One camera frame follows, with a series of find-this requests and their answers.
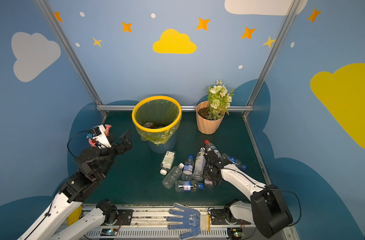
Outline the crushed bottle blue label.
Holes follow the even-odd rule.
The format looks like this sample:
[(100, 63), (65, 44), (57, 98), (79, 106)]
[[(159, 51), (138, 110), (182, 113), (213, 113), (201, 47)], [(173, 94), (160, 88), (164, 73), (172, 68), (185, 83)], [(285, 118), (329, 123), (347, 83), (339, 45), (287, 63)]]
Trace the crushed bottle blue label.
[(239, 159), (233, 158), (230, 155), (223, 153), (221, 158), (223, 160), (228, 160), (230, 162), (232, 162), (234, 165), (236, 165), (236, 167), (242, 171), (246, 170), (246, 165), (244, 165)]

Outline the clear bottle red cap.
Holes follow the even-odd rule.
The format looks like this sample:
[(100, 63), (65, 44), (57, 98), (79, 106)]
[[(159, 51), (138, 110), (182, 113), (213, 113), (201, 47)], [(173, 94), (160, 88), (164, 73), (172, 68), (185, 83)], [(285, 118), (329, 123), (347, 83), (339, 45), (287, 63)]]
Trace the clear bottle red cap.
[(211, 143), (209, 140), (205, 140), (204, 144), (205, 144), (205, 149), (206, 149), (207, 153), (214, 152), (218, 158), (221, 157), (221, 153), (219, 152), (219, 150), (213, 143)]

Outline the red yellow tea bottle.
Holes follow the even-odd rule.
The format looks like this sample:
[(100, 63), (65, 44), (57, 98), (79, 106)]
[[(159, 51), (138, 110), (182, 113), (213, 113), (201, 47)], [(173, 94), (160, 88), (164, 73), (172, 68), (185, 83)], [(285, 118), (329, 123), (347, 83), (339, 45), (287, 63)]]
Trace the red yellow tea bottle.
[(152, 122), (146, 122), (142, 126), (147, 129), (155, 129), (155, 125)]

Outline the clear bottle white cap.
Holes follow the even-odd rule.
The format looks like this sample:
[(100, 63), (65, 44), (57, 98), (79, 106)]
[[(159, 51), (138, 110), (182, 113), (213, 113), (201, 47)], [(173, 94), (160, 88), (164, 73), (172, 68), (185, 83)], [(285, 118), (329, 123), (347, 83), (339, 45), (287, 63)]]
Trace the clear bottle white cap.
[(178, 178), (183, 172), (184, 164), (180, 163), (178, 166), (173, 167), (170, 172), (162, 180), (162, 185), (166, 189), (171, 189), (171, 187), (176, 183)]

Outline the square clear bottle white label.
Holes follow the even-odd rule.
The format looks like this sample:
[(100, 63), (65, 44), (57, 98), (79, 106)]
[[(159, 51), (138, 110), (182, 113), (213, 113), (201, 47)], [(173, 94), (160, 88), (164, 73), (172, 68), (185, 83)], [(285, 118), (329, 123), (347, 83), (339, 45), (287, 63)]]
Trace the square clear bottle white label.
[(175, 159), (175, 152), (174, 151), (166, 151), (162, 162), (161, 162), (161, 170), (160, 174), (166, 176), (167, 173), (171, 170), (173, 162)]

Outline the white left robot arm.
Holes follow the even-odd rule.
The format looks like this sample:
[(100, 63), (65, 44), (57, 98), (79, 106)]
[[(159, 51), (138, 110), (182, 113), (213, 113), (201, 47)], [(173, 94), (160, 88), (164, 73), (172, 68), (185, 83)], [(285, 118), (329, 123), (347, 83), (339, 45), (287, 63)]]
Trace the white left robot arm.
[(130, 130), (119, 137), (118, 143), (104, 125), (87, 133), (92, 145), (74, 158), (77, 171), (59, 187), (46, 210), (20, 236), (21, 240), (79, 240), (89, 231), (118, 220), (117, 207), (109, 200), (102, 200), (85, 217), (78, 217), (75, 223), (57, 231), (105, 180), (115, 158), (132, 149)]

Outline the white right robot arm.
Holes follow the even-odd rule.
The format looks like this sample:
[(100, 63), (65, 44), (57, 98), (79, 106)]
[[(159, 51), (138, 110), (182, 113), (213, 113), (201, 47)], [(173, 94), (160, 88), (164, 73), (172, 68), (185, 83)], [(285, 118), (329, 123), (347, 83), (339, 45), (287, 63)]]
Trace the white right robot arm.
[(282, 191), (275, 185), (266, 185), (240, 170), (232, 161), (219, 157), (214, 151), (204, 154), (204, 177), (215, 184), (226, 181), (238, 189), (248, 200), (233, 200), (215, 214), (220, 223), (236, 224), (239, 221), (254, 225), (265, 237), (271, 238), (293, 223), (293, 217)]

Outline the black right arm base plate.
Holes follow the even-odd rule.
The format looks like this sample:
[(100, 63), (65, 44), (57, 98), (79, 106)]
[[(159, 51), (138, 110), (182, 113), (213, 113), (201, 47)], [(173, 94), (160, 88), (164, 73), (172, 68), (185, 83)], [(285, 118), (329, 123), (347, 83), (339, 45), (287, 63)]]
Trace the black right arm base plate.
[(225, 209), (209, 209), (209, 215), (212, 225), (228, 225), (230, 222), (227, 219)]

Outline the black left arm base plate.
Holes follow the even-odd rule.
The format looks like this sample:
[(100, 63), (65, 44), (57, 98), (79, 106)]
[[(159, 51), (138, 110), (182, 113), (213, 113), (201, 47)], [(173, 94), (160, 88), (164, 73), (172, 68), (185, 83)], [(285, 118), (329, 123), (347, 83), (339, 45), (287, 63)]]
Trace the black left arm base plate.
[(122, 209), (117, 210), (117, 222), (121, 226), (129, 226), (131, 224), (133, 210)]

